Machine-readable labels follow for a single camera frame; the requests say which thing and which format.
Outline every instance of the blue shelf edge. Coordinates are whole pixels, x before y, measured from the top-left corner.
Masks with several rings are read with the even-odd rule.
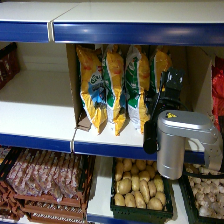
[[[71,152],[70,141],[0,134],[0,145]]]
[[[104,224],[149,224],[145,222],[135,222],[129,220],[115,219],[113,217],[100,216],[100,215],[92,215],[87,213],[87,221],[88,222],[97,222]]]
[[[54,22],[58,43],[224,46],[224,23]]]
[[[0,41],[47,43],[47,22],[0,21]]]
[[[107,145],[87,142],[74,142],[74,152],[77,154],[123,157],[130,159],[157,160],[157,154],[147,154],[142,147]],[[204,164],[204,153],[185,151],[186,163]]]

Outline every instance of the red product package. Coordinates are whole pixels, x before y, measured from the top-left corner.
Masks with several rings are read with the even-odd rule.
[[[221,63],[223,59],[216,59],[218,66],[224,68]],[[223,70],[218,67],[212,66],[212,98],[213,98],[213,110],[212,113],[215,116],[215,126],[220,131],[219,116],[224,116],[224,73]]]
[[[0,89],[20,71],[16,49],[11,43],[0,50]]]

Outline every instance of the snack package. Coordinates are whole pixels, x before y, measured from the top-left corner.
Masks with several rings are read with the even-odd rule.
[[[65,194],[65,182],[66,182],[66,174],[68,172],[68,166],[69,166],[69,162],[70,162],[70,154],[67,153],[66,156],[65,156],[65,160],[64,160],[64,163],[63,163],[63,166],[61,167],[61,171],[60,171],[60,174],[59,174],[59,187],[61,189],[61,192],[63,194]]]
[[[46,188],[45,188],[45,191],[44,191],[45,194],[47,194],[47,192],[51,189],[51,185],[54,181],[53,177],[54,177],[54,174],[55,174],[55,170],[57,169],[57,165],[58,165],[58,158],[55,157],[53,165],[52,165],[51,170],[50,170],[50,173],[49,173],[49,175],[47,177],[47,180],[46,180]]]
[[[14,166],[10,170],[8,176],[7,176],[7,181],[9,184],[12,186],[13,180],[16,177],[20,166],[22,165],[22,162],[25,160],[26,156],[28,155],[29,150],[27,149],[25,152],[21,152],[19,155],[19,158],[16,160]]]
[[[83,169],[83,156],[76,155],[72,171],[72,179],[71,182],[68,184],[68,188],[73,196],[75,196],[77,192],[82,169]]]
[[[49,176],[49,172],[51,170],[51,166],[53,164],[54,157],[55,157],[55,152],[52,152],[47,164],[45,165],[45,167],[42,171],[42,173],[41,174],[39,173],[39,175],[40,175],[40,186],[41,186],[43,191],[46,191],[47,177]]]
[[[107,119],[105,88],[102,80],[101,50],[76,46],[80,62],[80,96],[90,122],[99,134],[100,125]]]
[[[21,188],[26,188],[27,189],[27,191],[24,192],[26,195],[34,195],[35,196],[36,194],[39,193],[39,192],[37,192],[36,188],[32,188],[32,186],[33,186],[32,183],[34,182],[34,180],[32,178],[32,173],[33,173],[33,170],[34,170],[39,158],[40,158],[40,153],[39,153],[39,151],[37,151],[37,153],[34,157],[34,160],[33,160],[32,164],[29,166],[29,168],[26,172],[26,176],[23,179],[23,183],[21,185]]]
[[[118,45],[108,45],[103,56],[103,80],[106,87],[107,115],[115,135],[119,135],[126,116],[124,60]]]
[[[172,61],[168,55],[168,48],[157,49],[150,62],[150,88],[154,93],[159,91],[161,73],[166,72],[171,66]]]
[[[70,161],[69,161],[68,171],[65,177],[64,195],[67,198],[72,198],[73,196],[72,192],[70,191],[69,184],[71,183],[71,180],[72,180],[72,171],[73,171],[74,161],[75,161],[75,155],[72,153]]]
[[[12,186],[18,194],[20,194],[20,192],[21,192],[20,187],[21,187],[21,184],[22,184],[23,176],[26,173],[26,170],[27,170],[27,167],[29,166],[29,162],[30,162],[31,158],[32,158],[31,154],[28,153],[27,157],[25,158],[22,165],[20,166],[20,169],[19,169],[16,177],[13,180]]]
[[[140,46],[130,46],[126,58],[126,88],[128,93],[128,113],[134,127],[144,133],[144,124],[149,120],[144,103],[145,91],[149,90],[149,61]]]
[[[212,99],[215,116],[215,126],[220,131],[219,117],[224,116],[224,60],[216,57],[215,66],[212,66]]]
[[[54,173],[53,180],[51,182],[51,187],[50,187],[50,190],[49,190],[49,192],[57,200],[57,202],[60,202],[63,198],[63,194],[62,194],[61,189],[59,187],[59,174],[61,172],[61,167],[63,166],[64,159],[65,159],[65,153],[61,153],[61,156],[60,156],[59,161],[58,161],[57,168],[56,168],[55,173]]]

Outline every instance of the plastic packaging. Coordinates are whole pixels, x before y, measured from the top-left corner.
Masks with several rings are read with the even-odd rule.
[[[90,122],[100,133],[100,125],[107,119],[105,89],[102,80],[101,50],[76,46],[80,62],[80,96]]]
[[[126,58],[126,88],[128,93],[128,113],[134,127],[143,134],[144,124],[149,120],[144,103],[145,91],[149,90],[149,61],[140,46],[130,46]]]
[[[68,171],[67,171],[67,174],[65,177],[64,195],[67,198],[72,198],[72,196],[73,196],[72,192],[70,191],[69,185],[72,181],[72,171],[73,171],[73,167],[74,167],[74,162],[75,162],[75,155],[72,153],[70,161],[69,161]]]
[[[124,60],[118,45],[108,45],[103,56],[103,79],[106,87],[107,115],[115,135],[119,135],[126,116]]]
[[[215,67],[212,66],[212,98],[215,126],[220,131],[219,117],[224,116],[224,60],[216,57]]]
[[[154,93],[159,91],[161,73],[172,66],[168,51],[167,47],[157,48],[155,56],[150,61],[150,88]]]
[[[64,190],[65,182],[66,182],[65,178],[66,178],[66,174],[68,171],[69,161],[70,161],[70,154],[66,154],[63,166],[61,167],[60,174],[58,177],[59,178],[59,187],[63,194],[65,194],[65,190]]]

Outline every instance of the snack bag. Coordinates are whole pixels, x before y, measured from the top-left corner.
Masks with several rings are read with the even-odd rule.
[[[107,119],[102,63],[98,58],[101,50],[76,46],[80,62],[80,96],[90,122],[99,134],[100,125]]]
[[[157,49],[150,63],[150,88],[154,93],[159,91],[161,73],[166,72],[172,66],[171,58],[167,52],[167,48]]]
[[[103,80],[106,86],[107,115],[115,135],[124,125],[124,60],[118,52],[118,45],[108,45],[103,57]]]
[[[149,120],[144,103],[145,91],[149,90],[149,61],[140,46],[130,46],[126,58],[126,88],[128,93],[128,113],[134,127],[142,134],[144,124]]]

